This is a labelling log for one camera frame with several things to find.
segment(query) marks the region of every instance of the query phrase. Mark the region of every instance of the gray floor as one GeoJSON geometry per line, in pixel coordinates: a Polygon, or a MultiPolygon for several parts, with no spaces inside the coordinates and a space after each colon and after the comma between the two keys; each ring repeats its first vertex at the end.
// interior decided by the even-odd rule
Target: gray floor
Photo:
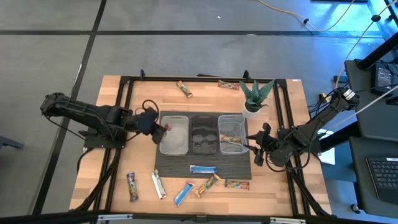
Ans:
{"type": "MultiPolygon", "coordinates": [[[[329,27],[347,6],[310,0],[267,2],[308,16],[319,29],[329,27]]],[[[374,7],[379,11],[383,4],[374,3],[374,7]]],[[[100,0],[0,1],[0,30],[91,30],[99,6],[100,0]]],[[[371,15],[367,5],[355,4],[333,31],[362,31],[370,23],[371,15]]],[[[396,32],[396,26],[381,22],[388,26],[388,32],[396,32]]],[[[254,0],[108,0],[99,29],[306,30],[294,17],[272,11],[254,0]]],[[[374,24],[370,30],[379,28],[374,24]]],[[[253,78],[301,79],[307,103],[312,104],[320,92],[332,90],[331,79],[338,74],[356,40],[239,35],[97,36],[78,99],[95,103],[103,75],[137,75],[142,68],[147,75],[205,73],[222,77],[241,77],[247,69],[253,78]]],[[[0,217],[29,212],[57,130],[40,116],[39,106],[46,94],[70,93],[87,41],[87,35],[0,35],[0,135],[25,142],[21,151],[10,147],[0,150],[0,217]]],[[[362,58],[383,42],[381,37],[367,37],[350,58],[362,58]]],[[[348,114],[341,113],[327,127],[348,114]]],[[[72,123],[70,128],[84,127],[72,123]]],[[[67,211],[81,149],[82,142],[67,134],[45,213],[67,211]]],[[[326,180],[326,184],[333,213],[338,217],[394,222],[355,215],[348,208],[355,203],[352,186],[336,180],[326,180]],[[342,199],[344,191],[349,199],[342,199]]]]}

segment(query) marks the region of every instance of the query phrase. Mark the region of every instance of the wooden table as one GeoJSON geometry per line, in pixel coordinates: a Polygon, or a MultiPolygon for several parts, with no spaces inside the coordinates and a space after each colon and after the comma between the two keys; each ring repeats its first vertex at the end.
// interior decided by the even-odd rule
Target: wooden table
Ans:
{"type": "MultiPolygon", "coordinates": [[[[120,76],[104,76],[99,91],[97,105],[114,105],[118,92],[120,76]]],[[[154,100],[161,111],[212,111],[240,113],[244,102],[242,91],[217,87],[212,82],[184,82],[193,93],[186,98],[176,87],[175,82],[141,82],[135,81],[132,91],[130,109],[141,106],[146,99],[154,100]]],[[[307,104],[300,80],[287,80],[289,98],[295,125],[309,120],[307,104]]],[[[280,100],[284,114],[285,126],[287,116],[284,108],[282,90],[280,100]]],[[[265,100],[269,106],[261,110],[256,119],[248,120],[248,134],[256,134],[264,122],[271,125],[271,135],[276,137],[279,127],[275,108],[274,92],[265,100]]],[[[291,216],[289,188],[286,173],[275,173],[267,166],[258,167],[253,163],[251,153],[250,190],[230,189],[224,187],[224,180],[213,186],[202,198],[197,198],[193,191],[199,188],[206,179],[162,178],[167,198],[160,200],[156,194],[151,172],[154,170],[156,145],[149,136],[139,135],[126,144],[122,150],[117,180],[114,188],[112,212],[123,213],[169,213],[169,214],[207,214],[207,215],[259,215],[291,216]],[[136,173],[136,184],[139,200],[130,203],[126,174],[136,173]],[[174,204],[174,198],[184,188],[186,181],[195,184],[180,208],[174,204]]],[[[97,184],[103,161],[104,149],[94,149],[81,161],[70,208],[79,206],[97,184]]],[[[302,155],[305,162],[307,154],[302,155]]],[[[309,165],[303,170],[305,183],[322,208],[331,212],[322,169],[318,159],[312,156],[309,165]]],[[[103,191],[100,208],[104,208],[108,186],[103,191]]],[[[303,213],[299,188],[296,186],[298,208],[303,213]]]]}

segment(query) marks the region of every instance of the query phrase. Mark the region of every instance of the succulent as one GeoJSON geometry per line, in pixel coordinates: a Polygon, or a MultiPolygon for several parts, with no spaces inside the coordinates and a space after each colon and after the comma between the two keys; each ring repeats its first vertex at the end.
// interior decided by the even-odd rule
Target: succulent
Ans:
{"type": "Polygon", "coordinates": [[[253,88],[250,90],[244,82],[239,81],[242,91],[246,97],[245,107],[250,112],[257,112],[263,106],[261,103],[267,98],[269,92],[274,86],[275,80],[265,84],[261,89],[259,89],[259,83],[254,81],[253,88]]]}

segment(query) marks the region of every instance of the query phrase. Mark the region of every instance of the desk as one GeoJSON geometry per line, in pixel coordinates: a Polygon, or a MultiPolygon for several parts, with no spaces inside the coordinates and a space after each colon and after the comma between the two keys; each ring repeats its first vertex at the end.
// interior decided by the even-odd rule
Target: desk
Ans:
{"type": "MultiPolygon", "coordinates": [[[[353,91],[366,90],[371,87],[371,71],[364,71],[357,67],[356,62],[347,60],[345,62],[346,73],[349,81],[349,87],[353,91]]],[[[358,111],[364,106],[375,100],[377,95],[370,91],[358,93],[359,105],[355,109],[358,111]]],[[[371,139],[380,139],[386,141],[398,141],[398,106],[387,105],[386,100],[380,99],[368,109],[356,115],[358,121],[335,132],[331,136],[320,141],[322,151],[330,149],[340,143],[348,140],[350,136],[365,137],[371,139]]]]}
{"type": "MultiPolygon", "coordinates": [[[[120,76],[104,76],[96,104],[114,105],[118,92],[120,76]]],[[[132,89],[131,109],[141,106],[146,99],[154,100],[161,111],[214,111],[225,113],[240,113],[244,102],[241,90],[235,91],[219,88],[215,82],[184,82],[193,93],[192,98],[186,98],[175,86],[175,82],[135,81],[132,89]]],[[[287,80],[289,98],[295,125],[304,124],[309,120],[305,95],[300,80],[287,80]]],[[[272,136],[276,137],[279,127],[275,108],[274,92],[271,91],[265,103],[269,107],[261,110],[256,119],[248,121],[248,134],[256,134],[263,122],[272,126],[272,136]]],[[[159,200],[151,172],[154,170],[156,145],[149,136],[139,135],[126,144],[122,150],[119,162],[112,212],[123,213],[163,213],[163,214],[208,214],[208,215],[279,215],[291,216],[289,190],[286,173],[275,173],[266,166],[258,167],[253,163],[251,153],[250,190],[225,188],[223,181],[218,182],[201,199],[192,192],[185,198],[180,208],[174,204],[174,198],[183,189],[186,181],[193,182],[195,189],[206,179],[162,178],[167,198],[159,200]],[[136,184],[139,200],[129,202],[126,174],[136,173],[136,184]]],[[[94,149],[81,161],[70,208],[76,208],[88,196],[96,185],[100,175],[104,149],[94,149]]],[[[309,165],[303,170],[305,183],[323,209],[331,212],[322,169],[319,161],[312,156],[309,165]]],[[[104,208],[107,186],[103,191],[100,208],[104,208]]],[[[300,191],[296,188],[299,211],[303,212],[300,191]]]]}
{"type": "Polygon", "coordinates": [[[398,153],[398,142],[351,137],[349,138],[349,144],[357,178],[356,196],[359,209],[363,209],[371,215],[398,218],[398,205],[383,202],[377,198],[366,163],[367,157],[396,156],[398,153]]]}

